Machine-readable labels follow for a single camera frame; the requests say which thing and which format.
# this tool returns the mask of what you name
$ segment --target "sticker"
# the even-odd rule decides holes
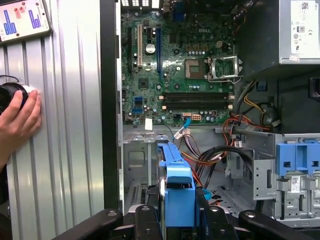
[[[300,193],[300,177],[293,176],[291,178],[291,193]]]
[[[290,55],[289,60],[294,61],[294,62],[300,62],[300,57],[297,55]]]
[[[175,139],[179,139],[179,138],[181,138],[183,135],[179,132],[179,131],[177,131],[176,133],[175,133],[175,135],[174,135],[174,138]]]
[[[152,131],[152,119],[151,118],[145,119],[144,129]]]
[[[314,0],[291,1],[291,52],[319,51],[319,4]],[[295,56],[290,59],[297,62]]]
[[[182,135],[190,135],[190,129],[189,128],[184,128],[182,131]]]
[[[248,125],[245,130],[246,130],[246,131],[254,131],[255,129],[256,129],[255,126],[253,126],[253,125]]]

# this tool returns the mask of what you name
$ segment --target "black pci slot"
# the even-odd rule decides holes
[[[128,72],[132,72],[132,28],[128,27],[127,29],[127,41],[128,41],[128,47],[127,47],[127,63],[128,63]]]

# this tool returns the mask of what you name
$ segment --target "blue plastic bracket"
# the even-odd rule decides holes
[[[276,174],[299,171],[311,175],[320,170],[320,144],[306,139],[303,143],[279,143],[276,146]]]
[[[164,160],[160,167],[166,168],[165,226],[194,227],[196,187],[190,165],[172,142],[158,143]]]

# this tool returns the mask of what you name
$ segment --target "yellow wire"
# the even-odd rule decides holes
[[[264,110],[261,107],[259,107],[257,104],[253,103],[252,101],[250,101],[248,99],[248,95],[246,95],[243,100],[246,104],[248,104],[256,109],[259,109],[262,113],[264,113]]]

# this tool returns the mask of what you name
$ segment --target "power supply label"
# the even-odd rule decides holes
[[[319,4],[314,0],[291,1],[291,53],[319,53]]]

